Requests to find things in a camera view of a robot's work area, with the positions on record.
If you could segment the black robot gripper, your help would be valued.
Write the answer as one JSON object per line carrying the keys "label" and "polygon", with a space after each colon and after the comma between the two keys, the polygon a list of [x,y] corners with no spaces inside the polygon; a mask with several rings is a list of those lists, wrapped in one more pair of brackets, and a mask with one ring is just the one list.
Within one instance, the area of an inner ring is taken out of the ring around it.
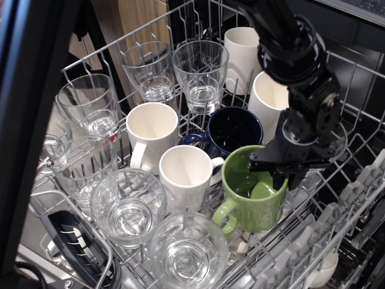
{"label": "black robot gripper", "polygon": [[340,122],[340,85],[334,75],[285,85],[289,108],[281,111],[274,138],[249,155],[251,171],[269,171],[279,190],[289,174],[289,189],[299,186],[310,167],[325,164],[329,134]]}

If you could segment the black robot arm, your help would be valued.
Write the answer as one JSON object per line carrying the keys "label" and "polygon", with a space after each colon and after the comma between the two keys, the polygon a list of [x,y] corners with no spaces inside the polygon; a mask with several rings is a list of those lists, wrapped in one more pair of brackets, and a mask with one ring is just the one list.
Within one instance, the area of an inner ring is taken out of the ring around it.
{"label": "black robot arm", "polygon": [[269,172],[274,188],[294,189],[311,169],[330,165],[331,133],[340,124],[340,84],[327,63],[322,37],[285,1],[232,1],[258,33],[264,72],[288,88],[274,138],[249,155],[251,172]]}

